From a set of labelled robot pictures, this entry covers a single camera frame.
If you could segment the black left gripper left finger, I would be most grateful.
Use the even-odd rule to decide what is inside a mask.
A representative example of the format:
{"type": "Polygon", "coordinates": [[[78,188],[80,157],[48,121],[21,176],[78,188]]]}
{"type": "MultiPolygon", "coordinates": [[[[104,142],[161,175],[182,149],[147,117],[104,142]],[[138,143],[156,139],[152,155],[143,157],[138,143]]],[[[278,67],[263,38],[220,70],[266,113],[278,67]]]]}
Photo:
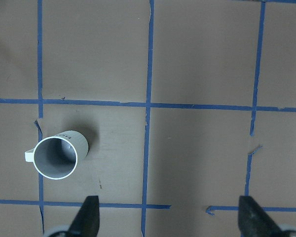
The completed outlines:
{"type": "Polygon", "coordinates": [[[99,197],[87,196],[68,229],[69,237],[96,237],[100,227],[99,197]]]}

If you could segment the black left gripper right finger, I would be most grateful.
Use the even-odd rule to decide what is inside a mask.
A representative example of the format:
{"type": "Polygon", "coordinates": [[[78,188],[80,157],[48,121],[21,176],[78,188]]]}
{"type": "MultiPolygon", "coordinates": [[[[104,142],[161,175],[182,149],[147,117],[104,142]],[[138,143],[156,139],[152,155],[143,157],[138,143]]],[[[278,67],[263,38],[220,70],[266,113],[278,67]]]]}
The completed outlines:
{"type": "Polygon", "coordinates": [[[251,196],[240,196],[238,227],[243,237],[279,237],[282,230],[251,196]]]}

